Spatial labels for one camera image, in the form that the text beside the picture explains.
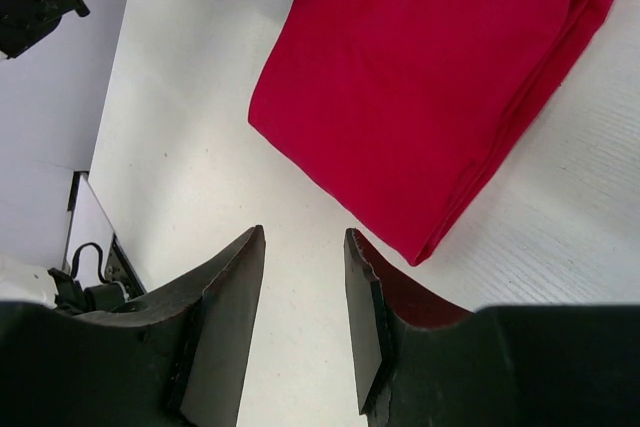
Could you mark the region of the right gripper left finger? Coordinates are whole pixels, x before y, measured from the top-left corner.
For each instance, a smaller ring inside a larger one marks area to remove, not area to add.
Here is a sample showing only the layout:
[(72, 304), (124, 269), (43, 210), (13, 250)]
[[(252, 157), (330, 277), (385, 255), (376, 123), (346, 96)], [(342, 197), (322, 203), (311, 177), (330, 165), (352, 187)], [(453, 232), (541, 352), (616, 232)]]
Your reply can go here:
[(265, 262), (261, 226), (111, 312), (1, 305), (5, 426), (233, 426)]

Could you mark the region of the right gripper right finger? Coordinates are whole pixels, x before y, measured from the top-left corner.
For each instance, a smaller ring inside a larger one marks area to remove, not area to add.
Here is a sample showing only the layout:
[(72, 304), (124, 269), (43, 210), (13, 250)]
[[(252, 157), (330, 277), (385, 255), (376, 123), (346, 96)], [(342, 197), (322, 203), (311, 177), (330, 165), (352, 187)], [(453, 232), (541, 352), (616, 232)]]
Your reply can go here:
[(358, 410), (372, 426), (635, 426), (639, 309), (471, 312), (344, 239)]

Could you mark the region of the red t shirt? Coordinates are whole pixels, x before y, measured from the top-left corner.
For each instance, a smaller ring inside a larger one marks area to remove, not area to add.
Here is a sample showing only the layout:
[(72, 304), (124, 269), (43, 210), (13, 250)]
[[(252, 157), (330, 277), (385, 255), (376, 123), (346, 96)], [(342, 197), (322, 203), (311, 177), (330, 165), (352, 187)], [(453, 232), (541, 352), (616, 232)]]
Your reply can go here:
[(294, 0), (249, 123), (418, 265), (614, 0)]

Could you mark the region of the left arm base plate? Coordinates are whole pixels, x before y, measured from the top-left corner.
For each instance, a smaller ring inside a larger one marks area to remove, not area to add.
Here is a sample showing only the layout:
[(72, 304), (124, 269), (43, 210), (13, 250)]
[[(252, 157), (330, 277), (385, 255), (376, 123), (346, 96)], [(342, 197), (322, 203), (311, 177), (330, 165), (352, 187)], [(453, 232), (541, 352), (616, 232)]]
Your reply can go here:
[(53, 309), (68, 316), (90, 312), (132, 313), (146, 308), (146, 294), (116, 236), (108, 249), (96, 242), (78, 246), (60, 270), (47, 270), (55, 293)]

